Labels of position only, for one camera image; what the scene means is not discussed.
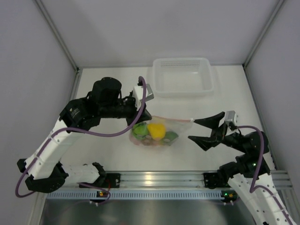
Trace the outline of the green fake apple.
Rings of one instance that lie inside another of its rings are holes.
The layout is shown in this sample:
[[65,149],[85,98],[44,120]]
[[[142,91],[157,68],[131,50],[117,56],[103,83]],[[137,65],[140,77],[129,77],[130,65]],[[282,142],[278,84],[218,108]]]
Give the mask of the green fake apple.
[[149,132],[146,123],[135,124],[132,128],[132,135],[138,140],[145,138],[148,133]]

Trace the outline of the yellow fake pepper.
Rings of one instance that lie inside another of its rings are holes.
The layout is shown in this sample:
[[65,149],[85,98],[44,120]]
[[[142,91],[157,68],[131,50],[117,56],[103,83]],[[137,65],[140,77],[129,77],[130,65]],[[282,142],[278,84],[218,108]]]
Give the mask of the yellow fake pepper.
[[165,137],[166,127],[161,123],[150,123],[147,125],[148,132],[151,138],[155,141],[160,141]]

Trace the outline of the clear zip top bag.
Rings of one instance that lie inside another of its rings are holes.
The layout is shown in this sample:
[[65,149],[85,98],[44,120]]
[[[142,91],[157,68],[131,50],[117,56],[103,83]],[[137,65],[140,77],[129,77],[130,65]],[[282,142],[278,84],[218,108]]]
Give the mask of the clear zip top bag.
[[194,121],[153,116],[151,120],[135,124],[131,128],[129,139],[138,146],[171,146],[182,133],[192,127]]

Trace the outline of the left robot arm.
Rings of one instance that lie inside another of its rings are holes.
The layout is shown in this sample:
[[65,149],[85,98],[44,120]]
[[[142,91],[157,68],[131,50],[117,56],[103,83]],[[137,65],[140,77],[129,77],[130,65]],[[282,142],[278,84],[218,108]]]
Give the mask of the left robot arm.
[[[100,163],[66,166],[62,156],[82,136],[117,137],[131,130],[139,122],[151,120],[146,102],[154,98],[153,91],[140,76],[138,84],[126,97],[121,93],[122,84],[112,77],[94,82],[87,96],[68,102],[59,115],[54,128],[41,146],[27,159],[19,159],[17,166],[22,173],[15,194],[21,198],[19,187],[25,182],[30,194],[51,193],[62,186],[78,184],[85,188],[100,188],[107,173]],[[92,132],[102,119],[126,119],[127,127],[117,133]]]

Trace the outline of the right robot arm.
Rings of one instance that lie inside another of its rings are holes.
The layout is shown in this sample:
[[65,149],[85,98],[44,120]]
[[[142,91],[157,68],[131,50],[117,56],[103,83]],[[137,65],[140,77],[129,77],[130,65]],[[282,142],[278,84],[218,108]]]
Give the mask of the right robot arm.
[[204,173],[205,187],[232,188],[236,196],[224,193],[223,202],[235,204],[241,200],[257,225],[294,225],[295,221],[284,206],[263,157],[269,152],[267,136],[257,127],[238,125],[237,120],[235,111],[193,120],[211,130],[209,137],[188,136],[202,150],[208,151],[223,144],[242,152],[235,161],[220,166],[216,172]]

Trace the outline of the white plastic basket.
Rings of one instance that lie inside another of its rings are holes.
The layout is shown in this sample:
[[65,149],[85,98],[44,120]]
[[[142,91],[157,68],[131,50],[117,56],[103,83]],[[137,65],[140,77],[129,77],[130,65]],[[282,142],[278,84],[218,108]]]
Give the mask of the white plastic basket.
[[202,97],[213,93],[210,62],[206,58],[160,58],[153,61],[153,91],[160,97]]

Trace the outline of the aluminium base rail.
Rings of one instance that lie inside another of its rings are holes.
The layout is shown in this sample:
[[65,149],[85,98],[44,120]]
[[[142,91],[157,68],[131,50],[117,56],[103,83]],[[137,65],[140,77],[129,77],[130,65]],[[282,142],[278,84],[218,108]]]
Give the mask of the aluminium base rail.
[[142,189],[142,188],[205,188],[205,174],[216,171],[108,171],[118,173],[120,177],[111,181],[111,188]]

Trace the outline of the aluminium frame rail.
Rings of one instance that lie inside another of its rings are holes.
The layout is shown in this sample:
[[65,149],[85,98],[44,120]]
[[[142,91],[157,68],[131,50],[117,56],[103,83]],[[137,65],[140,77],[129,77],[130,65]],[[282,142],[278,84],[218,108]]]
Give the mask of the aluminium frame rail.
[[66,42],[64,41],[61,33],[59,32],[54,20],[52,19],[51,15],[49,14],[46,6],[44,5],[42,0],[33,0],[33,3],[37,6],[39,12],[41,13],[42,17],[44,18],[45,22],[47,23],[51,33],[53,34],[54,38],[58,42],[61,50],[63,51],[64,55],[66,56],[68,62],[70,63],[72,69],[77,73],[79,71],[79,67],[77,66],[73,56],[71,55]]

